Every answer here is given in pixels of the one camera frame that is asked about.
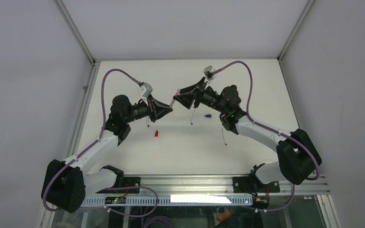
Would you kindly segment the white red-tip pen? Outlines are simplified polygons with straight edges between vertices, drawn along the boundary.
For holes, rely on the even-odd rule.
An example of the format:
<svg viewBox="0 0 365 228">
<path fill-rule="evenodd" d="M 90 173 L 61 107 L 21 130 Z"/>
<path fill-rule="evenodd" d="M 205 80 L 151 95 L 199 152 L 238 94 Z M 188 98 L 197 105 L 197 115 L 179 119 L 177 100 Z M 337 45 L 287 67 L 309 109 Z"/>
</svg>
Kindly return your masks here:
<svg viewBox="0 0 365 228">
<path fill-rule="evenodd" d="M 222 130 L 221 130 L 221 134 L 222 134 L 222 138 L 223 138 L 223 143 L 224 143 L 224 145 L 225 145 L 225 146 L 227 146 L 228 144 L 227 144 L 227 142 L 226 142 L 226 138 L 225 138 L 225 133 L 224 133 L 224 132 L 225 132 L 225 130 L 224 130 L 224 129 L 222 129 Z"/>
</svg>

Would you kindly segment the pink highlighter pen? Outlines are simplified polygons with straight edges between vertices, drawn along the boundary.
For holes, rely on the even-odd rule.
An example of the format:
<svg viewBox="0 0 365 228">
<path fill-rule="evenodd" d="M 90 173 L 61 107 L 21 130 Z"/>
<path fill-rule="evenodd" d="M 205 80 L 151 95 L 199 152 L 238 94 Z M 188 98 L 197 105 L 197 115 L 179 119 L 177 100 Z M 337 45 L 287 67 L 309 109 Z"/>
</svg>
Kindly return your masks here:
<svg viewBox="0 0 365 228">
<path fill-rule="evenodd" d="M 179 93 L 180 93 L 180 89 L 177 89 L 177 91 L 176 91 L 176 93 L 174 94 L 174 96 L 178 95 Z M 174 105 L 174 103 L 175 103 L 175 98 L 173 97 L 173 98 L 172 98 L 172 100 L 171 100 L 171 102 L 170 102 L 169 107 L 170 107 L 170 108 L 172 108 L 172 107 L 173 107 L 173 105 Z"/>
</svg>

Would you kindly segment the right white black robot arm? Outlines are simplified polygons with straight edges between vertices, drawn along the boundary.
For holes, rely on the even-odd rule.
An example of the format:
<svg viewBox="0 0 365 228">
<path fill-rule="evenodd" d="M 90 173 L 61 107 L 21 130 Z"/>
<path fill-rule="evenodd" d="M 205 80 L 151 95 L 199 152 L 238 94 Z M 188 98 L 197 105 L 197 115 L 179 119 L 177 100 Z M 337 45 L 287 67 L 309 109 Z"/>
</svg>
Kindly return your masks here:
<svg viewBox="0 0 365 228">
<path fill-rule="evenodd" d="M 299 185 L 304 180 L 312 180 L 312 172 L 319 174 L 322 159 L 304 130 L 282 130 L 252 119 L 240 108 L 241 98 L 235 85 L 217 93 L 206 84 L 202 78 L 181 89 L 173 98 L 187 109 L 203 104 L 220 112 L 219 118 L 226 131 L 256 140 L 278 156 L 276 162 L 254 166 L 249 174 L 249 186 L 254 192 L 262 192 L 274 181 L 287 180 Z"/>
</svg>

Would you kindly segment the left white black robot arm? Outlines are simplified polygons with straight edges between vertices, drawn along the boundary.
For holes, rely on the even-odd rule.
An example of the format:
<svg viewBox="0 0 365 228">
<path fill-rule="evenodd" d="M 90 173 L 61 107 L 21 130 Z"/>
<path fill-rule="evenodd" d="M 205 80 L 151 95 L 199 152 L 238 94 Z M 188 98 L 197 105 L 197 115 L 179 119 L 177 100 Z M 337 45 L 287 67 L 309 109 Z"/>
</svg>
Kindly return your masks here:
<svg viewBox="0 0 365 228">
<path fill-rule="evenodd" d="M 146 117 L 155 122 L 172 111 L 169 104 L 156 100 L 152 95 L 135 104 L 131 104 L 125 95 L 116 96 L 98 137 L 76 154 L 63 161 L 54 159 L 48 164 L 41 192 L 44 208 L 73 213 L 92 194 L 106 189 L 112 193 L 122 191 L 126 185 L 121 169 L 111 165 L 95 173 L 91 173 L 91 169 L 127 138 L 131 122 Z"/>
</svg>

